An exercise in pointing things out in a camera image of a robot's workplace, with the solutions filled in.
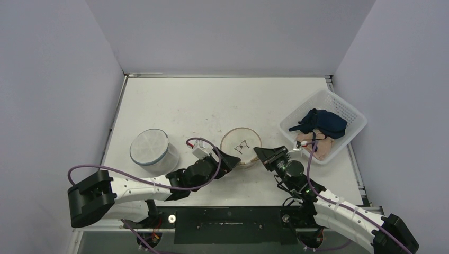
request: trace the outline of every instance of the gray wall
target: gray wall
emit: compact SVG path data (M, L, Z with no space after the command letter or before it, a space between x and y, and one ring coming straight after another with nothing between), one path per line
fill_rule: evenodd
M85 1L0 2L1 253L66 251L67 170L100 162L122 82Z
M333 74L374 0L87 0L125 72Z
M377 0L334 76L368 118L354 139L368 196L419 253L449 253L449 1Z

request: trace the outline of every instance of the pink cloth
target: pink cloth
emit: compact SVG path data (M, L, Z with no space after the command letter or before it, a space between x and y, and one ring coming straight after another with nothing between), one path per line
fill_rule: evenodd
M317 147L318 150L313 153L313 156L317 158L318 160L324 160L326 156L329 154L332 144L334 143L334 139L331 137L326 137L324 134L321 133L318 129L313 130L316 134L315 139L322 139L318 141ZM308 134L299 133L296 137L297 141L307 141L311 142L313 138L313 133L309 132ZM306 147L306 150L311 152L312 151L312 145L308 145Z

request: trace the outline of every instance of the white table surface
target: white table surface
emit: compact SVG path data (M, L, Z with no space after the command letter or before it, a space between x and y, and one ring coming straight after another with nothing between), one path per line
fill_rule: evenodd
M106 150L104 165L138 177L152 177L129 156L133 139L142 131L159 128L178 149L179 168L197 158L185 145L203 137L219 147L222 137L236 127L248 127L262 138L262 147L291 147L277 128L302 100L320 88L324 78L129 78ZM305 157L293 156L307 165ZM274 173L261 163L233 170L188 198L156 202L158 206L271 206L289 196L276 188ZM312 164L311 177L345 200L362 199L347 149L326 165Z

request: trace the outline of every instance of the navy blue cloth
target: navy blue cloth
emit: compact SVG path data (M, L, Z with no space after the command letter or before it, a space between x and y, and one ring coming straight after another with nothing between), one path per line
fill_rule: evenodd
M289 131L299 130L307 134L314 129L318 129L321 133L333 139L343 137L348 124L340 116L326 110L317 110L316 108L310 110L298 123L299 125L289 128Z

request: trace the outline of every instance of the laundry basket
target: laundry basket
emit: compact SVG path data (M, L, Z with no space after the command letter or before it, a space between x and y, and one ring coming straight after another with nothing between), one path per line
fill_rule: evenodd
M279 124L282 134L288 140L295 143L296 136L300 131L290 132L289 128L298 125L298 121L301 121L307 115L309 110L313 108L333 112L348 122L345 135L335 140L332 149L326 158L324 160L318 160L313 157L312 159L313 162L318 164L326 164L332 160L332 158L340 152L341 149L349 144L349 142L365 127L368 121L362 113L360 113L340 96L327 89L321 89L310 95L300 104L298 108L284 118ZM303 149L302 152L307 155L307 157L310 156L310 153L306 149Z

